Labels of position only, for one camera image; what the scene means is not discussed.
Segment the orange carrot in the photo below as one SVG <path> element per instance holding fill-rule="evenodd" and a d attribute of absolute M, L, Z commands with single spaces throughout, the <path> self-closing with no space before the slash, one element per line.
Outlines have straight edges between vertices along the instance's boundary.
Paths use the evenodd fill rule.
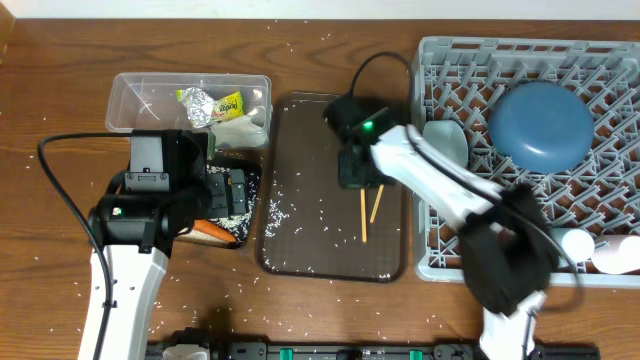
<path fill-rule="evenodd" d="M 208 220 L 196 220 L 194 222 L 193 229 L 226 243 L 236 242 L 236 238 L 233 234 Z"/>

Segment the pink cup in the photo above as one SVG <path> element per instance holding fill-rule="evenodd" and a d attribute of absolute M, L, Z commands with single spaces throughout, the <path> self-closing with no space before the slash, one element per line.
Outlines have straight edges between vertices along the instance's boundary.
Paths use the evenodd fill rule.
<path fill-rule="evenodd" d="M 596 269 L 605 274 L 626 274 L 639 269 L 639 237 L 604 235 L 597 239 L 591 256 Z"/>

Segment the wooden chopstick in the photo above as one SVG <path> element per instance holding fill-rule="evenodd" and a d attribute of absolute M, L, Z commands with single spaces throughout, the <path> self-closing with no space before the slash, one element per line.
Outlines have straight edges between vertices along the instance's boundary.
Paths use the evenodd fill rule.
<path fill-rule="evenodd" d="M 384 192 L 384 188 L 385 188 L 384 184 L 381 184 L 378 187 L 378 191 L 376 193 L 376 198 L 375 198 L 375 201 L 374 201 L 374 205 L 373 205 L 373 208 L 372 208 L 372 211 L 371 211 L 371 215 L 370 215 L 370 218 L 369 218 L 369 223 L 371 223 L 371 224 L 373 224 L 375 222 L 375 219 L 376 219 L 376 216 L 377 216 L 377 213 L 378 213 L 378 210 L 379 210 L 381 198 L 382 198 L 382 195 L 383 195 L 383 192 Z"/>
<path fill-rule="evenodd" d="M 360 223 L 361 223 L 361 241 L 367 242 L 367 206 L 366 206 L 366 188 L 360 189 Z"/>

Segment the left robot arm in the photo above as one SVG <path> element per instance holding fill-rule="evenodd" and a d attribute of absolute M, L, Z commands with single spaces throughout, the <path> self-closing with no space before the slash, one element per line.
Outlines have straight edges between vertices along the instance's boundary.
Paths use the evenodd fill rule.
<path fill-rule="evenodd" d="M 212 136 L 189 130 L 135 130 L 128 167 L 89 213 L 97 249 L 79 356 L 141 359 L 173 242 L 199 220 L 245 215 L 259 168 L 215 158 Z"/>

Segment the white napkin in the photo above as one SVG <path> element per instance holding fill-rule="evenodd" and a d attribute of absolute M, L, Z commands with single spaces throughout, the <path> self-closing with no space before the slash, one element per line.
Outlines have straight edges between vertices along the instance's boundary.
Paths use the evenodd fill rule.
<path fill-rule="evenodd" d="M 247 115 L 213 125 L 210 130 L 216 137 L 217 148 L 259 148 L 269 142 L 268 133 Z"/>

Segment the light blue rice bowl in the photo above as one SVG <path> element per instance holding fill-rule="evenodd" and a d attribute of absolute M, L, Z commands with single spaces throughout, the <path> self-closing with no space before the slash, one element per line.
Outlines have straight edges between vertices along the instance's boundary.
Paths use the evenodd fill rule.
<path fill-rule="evenodd" d="M 425 140 L 449 160 L 465 168 L 469 148 L 462 128 L 453 120 L 432 120 L 423 128 Z"/>

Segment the small blue cup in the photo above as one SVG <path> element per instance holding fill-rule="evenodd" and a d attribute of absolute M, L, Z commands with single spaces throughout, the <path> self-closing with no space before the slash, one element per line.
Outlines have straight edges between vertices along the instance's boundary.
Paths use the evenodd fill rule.
<path fill-rule="evenodd" d="M 576 228 L 552 228 L 550 235 L 561 245 L 562 249 L 574 264 L 588 260 L 594 253 L 594 240 L 585 230 Z"/>

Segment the dark blue plate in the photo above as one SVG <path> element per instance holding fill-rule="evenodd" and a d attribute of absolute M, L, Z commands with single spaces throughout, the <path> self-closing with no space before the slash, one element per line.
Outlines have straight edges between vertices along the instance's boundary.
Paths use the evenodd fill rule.
<path fill-rule="evenodd" d="M 594 139 L 594 120 L 574 92 L 551 82 L 530 82 L 496 102 L 488 130 L 494 148 L 515 165 L 549 174 L 584 160 Z"/>

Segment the foil snack wrapper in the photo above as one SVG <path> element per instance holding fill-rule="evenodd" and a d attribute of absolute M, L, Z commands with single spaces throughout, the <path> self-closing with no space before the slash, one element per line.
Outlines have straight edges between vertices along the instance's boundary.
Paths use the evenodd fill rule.
<path fill-rule="evenodd" d="M 244 115 L 244 99 L 239 91 L 214 99 L 201 88 L 190 87 L 177 90 L 176 98 L 185 107 L 194 128 L 212 126 Z"/>

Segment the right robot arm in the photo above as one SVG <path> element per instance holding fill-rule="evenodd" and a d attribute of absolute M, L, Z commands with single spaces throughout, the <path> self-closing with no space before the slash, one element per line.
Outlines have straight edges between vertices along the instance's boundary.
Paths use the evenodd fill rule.
<path fill-rule="evenodd" d="M 562 249 L 530 188 L 505 189 L 459 166 L 427 142 L 404 108 L 374 111 L 346 93 L 329 103 L 323 118 L 346 150 L 341 186 L 398 181 L 456 231 L 464 283 L 483 308 L 484 355 L 531 355 L 535 318 Z"/>

